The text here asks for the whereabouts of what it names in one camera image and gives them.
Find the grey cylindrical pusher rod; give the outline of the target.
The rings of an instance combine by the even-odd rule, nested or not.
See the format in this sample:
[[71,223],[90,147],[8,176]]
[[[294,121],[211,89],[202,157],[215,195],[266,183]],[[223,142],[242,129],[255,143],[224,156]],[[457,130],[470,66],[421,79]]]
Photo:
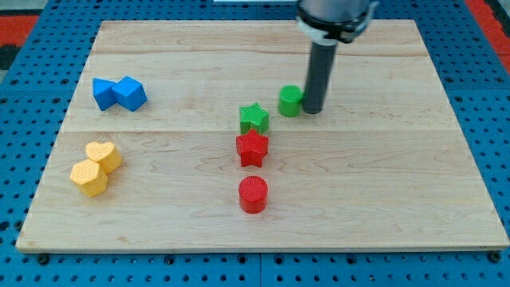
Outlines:
[[308,114],[323,110],[336,49],[337,45],[312,43],[302,101],[303,110]]

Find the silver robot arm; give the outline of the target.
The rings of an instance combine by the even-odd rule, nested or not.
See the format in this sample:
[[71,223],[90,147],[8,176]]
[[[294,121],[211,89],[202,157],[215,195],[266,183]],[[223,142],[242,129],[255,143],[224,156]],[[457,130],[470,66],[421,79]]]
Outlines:
[[371,0],[297,2],[296,24],[312,41],[302,101],[306,113],[323,110],[337,45],[352,43],[367,29],[378,4]]

